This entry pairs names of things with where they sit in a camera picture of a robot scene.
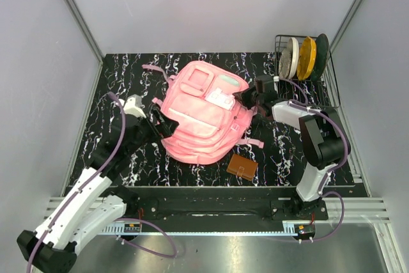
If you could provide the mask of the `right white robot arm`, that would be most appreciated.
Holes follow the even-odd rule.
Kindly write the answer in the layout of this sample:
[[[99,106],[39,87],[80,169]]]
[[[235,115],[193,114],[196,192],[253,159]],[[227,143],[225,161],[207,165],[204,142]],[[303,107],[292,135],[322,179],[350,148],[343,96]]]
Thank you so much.
[[[350,143],[334,108],[315,109],[304,102],[284,100],[278,96],[275,84],[283,78],[262,75],[250,88],[233,94],[237,102],[253,109],[265,118],[283,123],[300,131],[307,164],[296,186],[297,198],[290,203],[296,219],[305,219],[313,212],[313,204],[323,197],[323,188],[331,174],[342,167],[350,154]]]

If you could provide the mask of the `white grey plate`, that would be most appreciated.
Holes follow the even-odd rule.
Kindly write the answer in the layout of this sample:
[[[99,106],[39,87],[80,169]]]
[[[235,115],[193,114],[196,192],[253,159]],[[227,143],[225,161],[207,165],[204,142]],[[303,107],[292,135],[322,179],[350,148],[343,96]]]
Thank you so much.
[[[282,51],[279,60],[279,77],[283,79],[292,79],[298,66],[300,56],[299,42],[295,37],[290,37],[286,48]]]

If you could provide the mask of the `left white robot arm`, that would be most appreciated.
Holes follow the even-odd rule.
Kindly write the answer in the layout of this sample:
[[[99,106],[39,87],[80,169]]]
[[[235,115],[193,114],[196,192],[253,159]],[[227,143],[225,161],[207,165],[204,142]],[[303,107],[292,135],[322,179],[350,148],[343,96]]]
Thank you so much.
[[[114,222],[123,223],[123,228],[114,230],[115,235],[127,241],[136,236],[152,202],[141,201],[137,193],[123,185],[111,185],[126,168],[131,154],[146,143],[172,136],[178,127],[177,121],[157,107],[151,113],[153,118],[149,119],[138,107],[122,111],[53,213],[34,231],[24,230],[18,236],[28,272],[32,268],[69,272],[81,250]]]

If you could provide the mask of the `dark green plate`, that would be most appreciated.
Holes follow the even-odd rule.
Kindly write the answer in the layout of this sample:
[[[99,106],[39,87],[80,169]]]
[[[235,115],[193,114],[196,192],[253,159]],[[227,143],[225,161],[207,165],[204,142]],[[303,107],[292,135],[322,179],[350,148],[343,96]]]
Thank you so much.
[[[325,33],[320,34],[316,40],[316,60],[313,71],[310,75],[310,80],[318,81],[325,71],[327,65],[327,57],[329,52],[329,40]]]

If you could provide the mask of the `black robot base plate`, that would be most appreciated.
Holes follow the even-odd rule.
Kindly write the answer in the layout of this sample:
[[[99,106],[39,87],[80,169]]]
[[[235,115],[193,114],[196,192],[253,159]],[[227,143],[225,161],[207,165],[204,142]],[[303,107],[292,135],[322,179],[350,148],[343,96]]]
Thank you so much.
[[[110,187],[102,194],[130,200],[132,217],[253,216],[272,220],[327,220],[322,199],[302,202],[294,187]]]

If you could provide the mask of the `brown leather wallet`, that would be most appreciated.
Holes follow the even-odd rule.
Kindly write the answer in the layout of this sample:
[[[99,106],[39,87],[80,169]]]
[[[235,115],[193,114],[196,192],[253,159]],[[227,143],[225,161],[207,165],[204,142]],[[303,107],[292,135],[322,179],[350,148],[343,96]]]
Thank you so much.
[[[237,154],[233,154],[228,167],[227,172],[235,175],[239,178],[252,181],[256,171],[258,169],[258,163],[253,160],[247,159]]]

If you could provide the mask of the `yellow plate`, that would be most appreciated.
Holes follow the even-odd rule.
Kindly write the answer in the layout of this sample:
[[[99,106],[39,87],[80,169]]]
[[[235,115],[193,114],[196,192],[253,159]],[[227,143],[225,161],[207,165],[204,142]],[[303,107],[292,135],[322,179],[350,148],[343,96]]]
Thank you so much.
[[[307,36],[300,48],[298,59],[297,78],[299,81],[306,80],[312,74],[316,61],[316,54],[316,42],[310,36]]]

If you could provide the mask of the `pink student backpack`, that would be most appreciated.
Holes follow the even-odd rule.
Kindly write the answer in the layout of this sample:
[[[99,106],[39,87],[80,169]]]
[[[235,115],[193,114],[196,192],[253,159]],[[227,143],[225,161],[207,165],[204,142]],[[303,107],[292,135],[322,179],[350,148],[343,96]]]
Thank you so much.
[[[218,162],[236,145],[264,147],[246,139],[255,108],[247,109],[234,93],[249,88],[236,74],[205,61],[191,61],[176,75],[165,75],[166,97],[152,101],[161,112],[179,123],[173,135],[162,140],[173,159],[186,164]]]

